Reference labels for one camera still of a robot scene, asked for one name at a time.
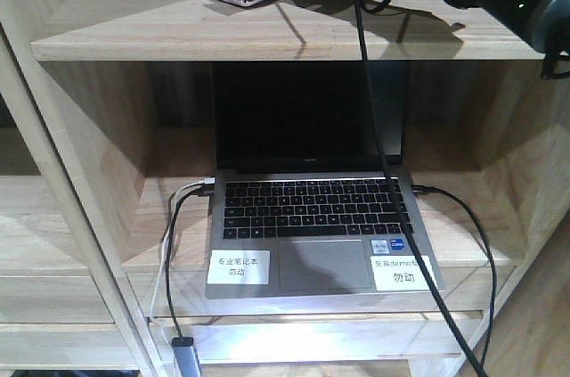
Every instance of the white cable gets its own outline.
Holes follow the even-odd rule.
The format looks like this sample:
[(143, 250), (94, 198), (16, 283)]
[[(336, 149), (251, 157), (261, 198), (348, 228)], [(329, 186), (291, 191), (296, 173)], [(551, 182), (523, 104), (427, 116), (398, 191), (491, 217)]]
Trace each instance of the white cable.
[(152, 293), (152, 300), (151, 300), (151, 309), (149, 311), (149, 318), (150, 318), (151, 322), (153, 322), (154, 324), (156, 324), (157, 326), (159, 326), (161, 328), (160, 333), (162, 334), (162, 337), (165, 339), (165, 342), (167, 344), (170, 344), (170, 342), (168, 341), (167, 336), (165, 335), (164, 331), (162, 331), (164, 325), (159, 320), (157, 320), (155, 315), (154, 315), (154, 307), (155, 307), (156, 300), (157, 300), (157, 297), (159, 294), (160, 281), (162, 281), (162, 274), (164, 272), (165, 257), (167, 254), (167, 245), (168, 245), (166, 240), (167, 240), (167, 234), (170, 231), (170, 226), (172, 225), (172, 211), (174, 209), (174, 206), (176, 206), (176, 203), (178, 202), (179, 196), (182, 192), (188, 190), (189, 188), (195, 187), (197, 185), (205, 185), (205, 184), (211, 184), (211, 183), (213, 183), (213, 178), (204, 178), (201, 181), (197, 181), (194, 183), (189, 183), (189, 184), (183, 185), (178, 190), (176, 190), (174, 192), (174, 194), (172, 194), (170, 196), (170, 198), (168, 199), (169, 214), (168, 214), (167, 229), (165, 231), (166, 235), (162, 239), (162, 243), (160, 245), (160, 266), (159, 266), (159, 272), (157, 274), (157, 280), (154, 284), (154, 291)]

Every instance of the cable plug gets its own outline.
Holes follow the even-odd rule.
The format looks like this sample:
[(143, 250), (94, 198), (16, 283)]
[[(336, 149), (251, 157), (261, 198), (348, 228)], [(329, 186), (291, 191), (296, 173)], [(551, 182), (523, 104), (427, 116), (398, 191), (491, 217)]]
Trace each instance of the cable plug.
[(200, 377), (202, 370), (194, 347), (194, 338), (174, 337), (170, 344), (182, 377)]

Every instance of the black screen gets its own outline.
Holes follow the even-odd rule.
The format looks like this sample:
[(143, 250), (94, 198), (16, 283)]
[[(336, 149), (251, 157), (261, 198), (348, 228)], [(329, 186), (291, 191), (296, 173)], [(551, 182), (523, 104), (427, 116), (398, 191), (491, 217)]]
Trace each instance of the black screen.
[[(400, 84), (402, 74), (398, 70)], [(221, 62), (214, 64), (213, 79), (219, 168), (379, 168), (361, 62)], [(396, 92), (402, 96), (397, 102), (403, 102), (402, 90)], [(391, 110), (401, 117), (395, 130), (386, 127), (391, 138), (385, 143), (387, 154), (397, 159), (400, 106)]]

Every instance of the laptop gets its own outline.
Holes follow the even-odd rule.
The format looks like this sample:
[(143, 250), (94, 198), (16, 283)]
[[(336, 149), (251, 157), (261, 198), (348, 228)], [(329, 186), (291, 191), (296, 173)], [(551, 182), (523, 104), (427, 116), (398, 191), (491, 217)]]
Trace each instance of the laptop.
[(407, 70), (370, 63), (393, 203), (360, 61), (213, 64), (208, 299), (428, 291), (396, 206), (444, 288), (402, 167)]

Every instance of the white paper label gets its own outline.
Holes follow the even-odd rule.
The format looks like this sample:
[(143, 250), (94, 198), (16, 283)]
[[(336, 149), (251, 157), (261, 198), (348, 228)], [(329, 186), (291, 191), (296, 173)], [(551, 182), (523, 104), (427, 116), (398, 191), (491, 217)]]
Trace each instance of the white paper label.
[(208, 283), (232, 285), (267, 285), (268, 250), (212, 250)]
[[(427, 270), (434, 278), (429, 257), (423, 256)], [(414, 257), (370, 257), (377, 291), (428, 290), (428, 284)]]

